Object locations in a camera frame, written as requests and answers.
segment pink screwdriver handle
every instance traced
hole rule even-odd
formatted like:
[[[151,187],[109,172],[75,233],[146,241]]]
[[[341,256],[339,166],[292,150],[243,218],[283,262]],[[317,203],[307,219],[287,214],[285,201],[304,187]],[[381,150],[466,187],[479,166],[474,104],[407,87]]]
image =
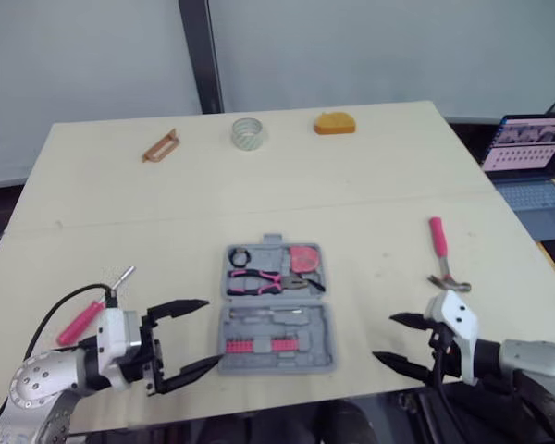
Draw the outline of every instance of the pink screwdriver handle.
[[[74,344],[82,332],[88,327],[93,319],[105,308],[104,302],[92,301],[91,305],[80,313],[76,319],[57,337],[57,343],[61,346]]]
[[[446,245],[442,219],[439,217],[432,217],[429,219],[429,227],[432,230],[432,239],[434,240],[434,249],[436,250],[436,254],[438,257],[448,256],[448,246]]]

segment laptop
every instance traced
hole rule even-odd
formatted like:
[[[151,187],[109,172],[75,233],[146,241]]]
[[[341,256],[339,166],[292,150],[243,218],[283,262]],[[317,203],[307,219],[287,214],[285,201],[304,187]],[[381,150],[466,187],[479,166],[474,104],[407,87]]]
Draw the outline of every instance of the laptop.
[[[555,118],[504,117],[482,168],[535,241],[555,239]]]

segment sponge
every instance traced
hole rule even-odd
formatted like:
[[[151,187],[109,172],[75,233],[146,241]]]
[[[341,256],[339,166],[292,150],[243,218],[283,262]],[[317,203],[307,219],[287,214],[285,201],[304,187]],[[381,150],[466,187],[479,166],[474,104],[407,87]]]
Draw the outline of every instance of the sponge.
[[[314,123],[317,134],[343,134],[355,132],[355,120],[348,113],[323,113]]]

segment tool kit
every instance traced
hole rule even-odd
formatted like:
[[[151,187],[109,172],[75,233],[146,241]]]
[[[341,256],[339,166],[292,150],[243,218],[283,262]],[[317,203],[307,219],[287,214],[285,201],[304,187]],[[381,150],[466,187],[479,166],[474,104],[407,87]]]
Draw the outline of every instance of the tool kit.
[[[324,373],[335,366],[321,249],[284,243],[230,245],[222,277],[218,349],[224,375]]]

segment white wall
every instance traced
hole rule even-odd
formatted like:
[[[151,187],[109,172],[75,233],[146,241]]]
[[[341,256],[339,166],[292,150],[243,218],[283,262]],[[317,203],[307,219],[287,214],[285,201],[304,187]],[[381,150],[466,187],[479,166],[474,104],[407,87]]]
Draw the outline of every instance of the white wall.
[[[555,101],[555,0],[210,0],[227,111],[430,99],[447,117]]]
[[[198,113],[177,0],[0,0],[0,184],[54,122]]]

